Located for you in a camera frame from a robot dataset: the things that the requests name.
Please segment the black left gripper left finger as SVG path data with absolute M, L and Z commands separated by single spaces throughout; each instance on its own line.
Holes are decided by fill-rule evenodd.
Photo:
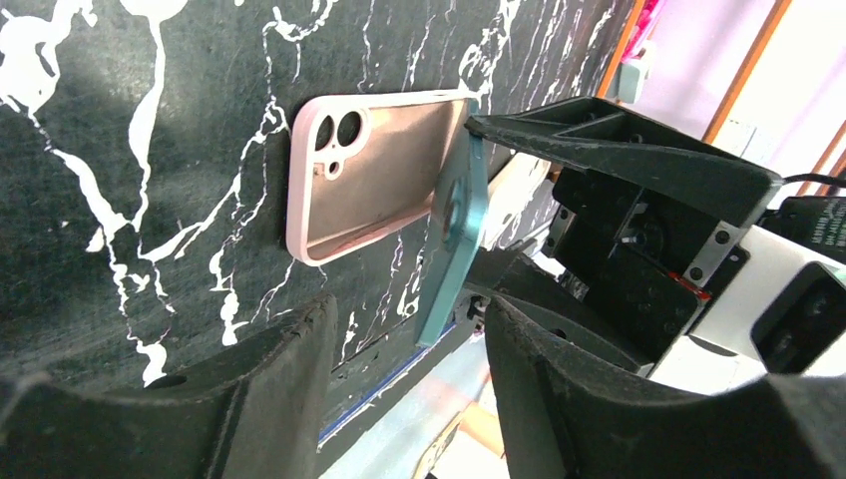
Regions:
M 1 382 L 5 478 L 313 478 L 338 324 L 323 293 L 151 386 Z

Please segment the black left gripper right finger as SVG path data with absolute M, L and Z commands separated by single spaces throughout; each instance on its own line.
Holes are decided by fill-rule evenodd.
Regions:
M 513 478 L 841 478 L 845 381 L 769 374 L 699 395 L 618 368 L 503 298 L 487 354 Z

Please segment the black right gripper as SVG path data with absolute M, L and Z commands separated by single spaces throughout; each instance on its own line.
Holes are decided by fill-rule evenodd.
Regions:
M 771 170 L 601 98 L 473 115 L 465 126 L 569 169 L 553 188 L 560 208 L 544 252 L 584 292 L 576 299 L 515 250 L 481 250 L 465 287 L 505 298 L 624 370 L 650 370 L 749 261 L 729 240 L 721 264 L 702 269 L 702 284 L 686 278 L 706 243 L 727 234 L 716 219 L 750 227 L 783 185 Z

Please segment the teal smartphone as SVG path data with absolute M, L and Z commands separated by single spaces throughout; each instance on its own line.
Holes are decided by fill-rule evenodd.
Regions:
M 420 347 L 434 346 L 445 330 L 483 236 L 488 163 L 483 140 L 465 126 L 477 112 L 475 100 L 463 107 L 434 189 L 415 328 Z

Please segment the pink phone case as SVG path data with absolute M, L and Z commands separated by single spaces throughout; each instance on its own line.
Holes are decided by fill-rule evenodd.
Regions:
M 291 129 L 285 242 L 319 266 L 428 215 L 448 163 L 469 150 L 462 90 L 324 95 Z

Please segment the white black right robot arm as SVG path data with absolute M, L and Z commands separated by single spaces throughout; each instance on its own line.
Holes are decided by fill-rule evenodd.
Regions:
M 468 278 L 626 371 L 714 395 L 767 373 L 845 372 L 845 201 L 772 200 L 778 174 L 593 97 L 477 115 L 468 130 L 557 169 L 541 253 Z

